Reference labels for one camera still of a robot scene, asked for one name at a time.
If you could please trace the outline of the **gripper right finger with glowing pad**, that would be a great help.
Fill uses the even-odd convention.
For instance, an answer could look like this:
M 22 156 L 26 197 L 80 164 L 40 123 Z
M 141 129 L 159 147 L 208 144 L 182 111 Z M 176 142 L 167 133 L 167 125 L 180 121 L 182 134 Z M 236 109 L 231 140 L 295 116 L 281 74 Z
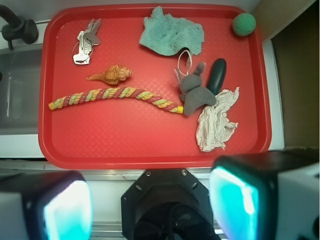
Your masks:
M 320 154 L 274 150 L 221 156 L 210 173 L 209 199 L 229 240 L 317 240 Z

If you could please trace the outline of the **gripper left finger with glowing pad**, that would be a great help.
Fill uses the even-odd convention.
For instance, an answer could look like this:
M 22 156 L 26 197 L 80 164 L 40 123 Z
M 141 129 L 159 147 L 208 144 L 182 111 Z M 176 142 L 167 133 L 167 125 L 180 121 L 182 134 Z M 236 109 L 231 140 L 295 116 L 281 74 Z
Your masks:
M 78 171 L 0 177 L 2 240 L 88 240 L 93 195 Z

